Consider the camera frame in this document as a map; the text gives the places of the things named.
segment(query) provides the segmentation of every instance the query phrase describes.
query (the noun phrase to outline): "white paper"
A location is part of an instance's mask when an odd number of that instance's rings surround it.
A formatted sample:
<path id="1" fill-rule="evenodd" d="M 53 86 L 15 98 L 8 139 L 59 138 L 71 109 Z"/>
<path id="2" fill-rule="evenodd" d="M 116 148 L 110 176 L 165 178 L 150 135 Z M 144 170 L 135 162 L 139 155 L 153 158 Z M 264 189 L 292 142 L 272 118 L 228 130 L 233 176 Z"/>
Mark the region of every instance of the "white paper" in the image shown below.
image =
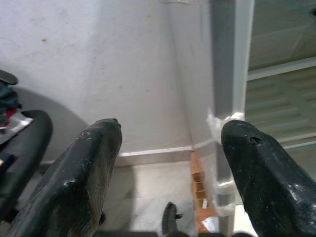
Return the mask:
<path id="1" fill-rule="evenodd" d="M 208 217 L 202 223 L 209 232 L 219 232 L 218 217 Z"/>

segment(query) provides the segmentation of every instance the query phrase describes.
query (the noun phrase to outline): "clear tape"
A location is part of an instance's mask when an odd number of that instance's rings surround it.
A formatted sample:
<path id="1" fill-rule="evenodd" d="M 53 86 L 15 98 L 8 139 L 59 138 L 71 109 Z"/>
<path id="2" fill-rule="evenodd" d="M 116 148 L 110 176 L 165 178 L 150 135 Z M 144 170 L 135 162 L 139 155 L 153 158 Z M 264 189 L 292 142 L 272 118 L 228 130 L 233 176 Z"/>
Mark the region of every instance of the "clear tape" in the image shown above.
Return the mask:
<path id="1" fill-rule="evenodd" d="M 237 188 L 233 179 L 227 182 L 214 182 L 213 193 L 215 194 L 228 195 L 236 192 Z"/>
<path id="2" fill-rule="evenodd" d="M 221 217 L 232 216 L 235 213 L 235 203 L 230 203 L 226 206 L 218 206 L 215 203 L 213 204 L 214 204 L 215 211 Z"/>
<path id="3" fill-rule="evenodd" d="M 218 144 L 222 144 L 221 134 L 222 134 L 222 128 L 224 124 L 227 123 L 228 121 L 235 120 L 235 119 L 244 120 L 244 117 L 245 117 L 244 113 L 235 112 L 231 116 L 226 117 L 225 119 L 219 119 L 215 117 L 212 113 L 210 113 L 210 110 L 209 110 L 206 122 L 208 124 L 209 129 L 211 130 L 214 140 Z"/>
<path id="4" fill-rule="evenodd" d="M 234 215 L 235 206 L 236 206 L 236 198 L 234 198 L 234 200 L 227 205 L 219 205 L 217 198 L 218 198 L 217 195 L 213 195 L 212 201 L 213 201 L 214 209 L 216 210 L 217 214 L 222 217 Z"/>

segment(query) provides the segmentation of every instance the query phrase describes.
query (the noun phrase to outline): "floor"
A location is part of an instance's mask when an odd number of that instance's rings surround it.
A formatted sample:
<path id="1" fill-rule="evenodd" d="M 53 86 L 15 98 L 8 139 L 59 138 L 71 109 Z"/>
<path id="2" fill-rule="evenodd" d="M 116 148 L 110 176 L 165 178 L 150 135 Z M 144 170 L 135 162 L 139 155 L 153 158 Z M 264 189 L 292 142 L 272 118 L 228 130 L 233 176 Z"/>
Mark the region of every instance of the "floor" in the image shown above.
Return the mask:
<path id="1" fill-rule="evenodd" d="M 22 207 L 41 176 L 36 174 L 19 199 Z M 104 212 L 106 222 L 103 230 L 154 231 L 161 236 L 161 219 L 169 201 L 176 204 L 178 228 L 196 236 L 193 199 L 190 189 L 190 162 L 180 161 L 146 164 L 114 169 L 108 188 Z M 8 224 L 0 225 L 0 236 Z"/>

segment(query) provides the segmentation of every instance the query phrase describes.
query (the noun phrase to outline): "wooden plank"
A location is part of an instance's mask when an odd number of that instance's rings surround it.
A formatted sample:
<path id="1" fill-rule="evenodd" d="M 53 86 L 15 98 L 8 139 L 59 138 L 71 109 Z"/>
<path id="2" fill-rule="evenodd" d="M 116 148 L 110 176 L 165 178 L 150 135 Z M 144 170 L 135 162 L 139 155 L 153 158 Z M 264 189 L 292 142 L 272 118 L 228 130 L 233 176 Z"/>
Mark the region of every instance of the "wooden plank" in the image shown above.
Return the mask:
<path id="1" fill-rule="evenodd" d="M 191 173 L 192 173 L 192 194 L 194 200 L 195 219 L 198 233 L 207 233 L 202 221 L 211 216 L 217 216 L 212 203 L 208 203 L 208 207 L 203 209 L 203 200 L 206 198 L 203 178 L 204 172 L 202 166 L 194 151 L 191 153 Z"/>

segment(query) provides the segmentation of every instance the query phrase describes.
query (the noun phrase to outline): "fabric cloth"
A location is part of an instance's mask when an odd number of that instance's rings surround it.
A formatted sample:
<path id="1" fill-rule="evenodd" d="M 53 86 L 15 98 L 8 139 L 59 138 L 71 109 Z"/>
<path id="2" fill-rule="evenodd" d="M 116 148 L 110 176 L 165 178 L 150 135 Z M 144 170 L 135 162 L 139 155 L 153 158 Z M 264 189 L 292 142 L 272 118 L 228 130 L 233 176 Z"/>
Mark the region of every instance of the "fabric cloth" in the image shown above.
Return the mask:
<path id="1" fill-rule="evenodd" d="M 18 95 L 7 83 L 0 81 L 0 127 L 8 123 L 8 109 L 19 108 Z"/>

